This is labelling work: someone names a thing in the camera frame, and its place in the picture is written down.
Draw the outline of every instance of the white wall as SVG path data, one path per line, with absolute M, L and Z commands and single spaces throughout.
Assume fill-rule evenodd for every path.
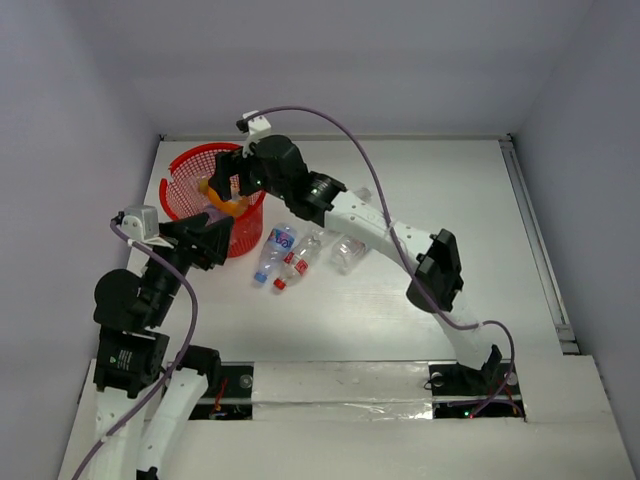
M 582 350 L 640 472 L 640 3 L 597 0 L 516 137 Z
M 93 287 L 123 260 L 108 222 L 142 198 L 157 144 L 61 12 L 10 0 L 0 15 L 0 477 L 12 480 L 57 475 L 95 354 Z
M 164 133 L 232 132 L 242 112 L 291 103 L 359 132 L 514 131 L 592 3 L 65 1 Z

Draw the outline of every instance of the plastic bottle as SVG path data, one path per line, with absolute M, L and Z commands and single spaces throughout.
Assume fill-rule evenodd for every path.
M 262 247 L 258 269 L 253 276 L 258 282 L 265 283 L 267 277 L 289 253 L 295 242 L 297 232 L 286 223 L 278 223 L 269 234 L 269 238 Z
M 353 193 L 363 202 L 371 200 L 371 191 L 368 188 L 362 187 Z M 346 275 L 354 269 L 368 251 L 369 247 L 363 242 L 349 235 L 344 235 L 331 250 L 331 263 Z
M 284 258 L 284 264 L 280 276 L 273 282 L 279 290 L 284 290 L 287 285 L 300 279 L 312 264 L 322 247 L 331 240 L 331 232 L 320 228 L 312 228 L 307 235 Z

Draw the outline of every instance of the red bottle cap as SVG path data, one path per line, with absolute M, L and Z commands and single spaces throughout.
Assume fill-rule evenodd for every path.
M 273 282 L 273 284 L 276 286 L 277 289 L 279 290 L 284 290 L 284 287 L 287 286 L 286 283 L 284 283 L 282 280 L 280 280 L 279 278 L 276 278 Z

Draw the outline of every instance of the red basket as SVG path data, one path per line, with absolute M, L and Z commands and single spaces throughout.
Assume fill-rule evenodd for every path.
M 234 143 L 208 143 L 184 152 L 169 165 L 171 183 L 160 181 L 160 204 L 173 220 L 190 217 L 211 205 L 206 195 L 198 191 L 198 182 L 209 178 L 216 170 L 216 153 L 235 150 L 240 145 Z M 237 177 L 231 184 L 238 187 Z M 264 192 L 249 197 L 249 208 L 236 218 L 231 232 L 229 257 L 244 255 L 260 241 L 262 236 L 262 202 Z

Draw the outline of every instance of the blue bottle label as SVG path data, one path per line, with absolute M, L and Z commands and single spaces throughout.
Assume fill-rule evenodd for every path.
M 269 239 L 267 241 L 275 242 L 285 250 L 289 250 L 293 246 L 295 238 L 289 235 L 287 232 L 283 232 L 282 230 L 274 228 L 273 230 L 271 230 L 271 234 L 269 235 Z

